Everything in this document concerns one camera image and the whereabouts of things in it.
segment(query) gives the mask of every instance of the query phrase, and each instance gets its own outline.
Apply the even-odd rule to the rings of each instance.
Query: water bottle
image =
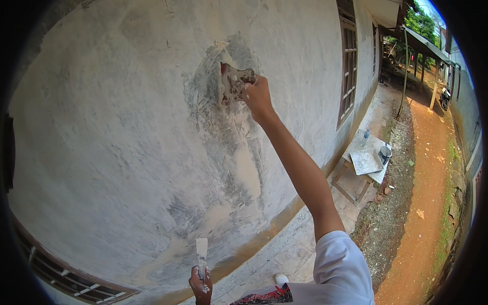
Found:
[[[366,146],[366,142],[367,142],[367,139],[368,138],[369,138],[369,129],[365,131],[365,135],[361,139],[361,146],[362,147],[365,147]]]

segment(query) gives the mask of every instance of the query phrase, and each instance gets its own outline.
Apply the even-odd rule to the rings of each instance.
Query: motorcycle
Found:
[[[451,93],[447,88],[443,88],[441,92],[441,107],[444,109],[444,111],[447,111],[447,108],[449,107],[449,101],[451,99]]]

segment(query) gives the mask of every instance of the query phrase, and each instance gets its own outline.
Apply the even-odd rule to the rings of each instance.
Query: paint bucket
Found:
[[[380,156],[381,161],[383,161],[383,165],[385,165],[391,158],[391,149],[386,146],[381,146],[378,155]]]

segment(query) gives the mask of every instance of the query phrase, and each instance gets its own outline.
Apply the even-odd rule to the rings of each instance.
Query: shoe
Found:
[[[278,285],[288,283],[288,278],[283,273],[276,273],[274,276],[274,279],[275,279],[276,284],[278,284]]]

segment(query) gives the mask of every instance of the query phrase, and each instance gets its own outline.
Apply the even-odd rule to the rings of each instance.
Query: hand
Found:
[[[268,80],[266,77],[256,75],[254,84],[245,83],[243,86],[243,99],[251,110],[252,118],[262,124],[270,117],[276,116],[269,96]]]
[[[197,266],[191,268],[191,278],[188,279],[191,290],[195,295],[197,305],[210,305],[210,298],[212,297],[212,281],[210,280],[210,271],[205,267],[205,276],[203,281],[198,277]]]

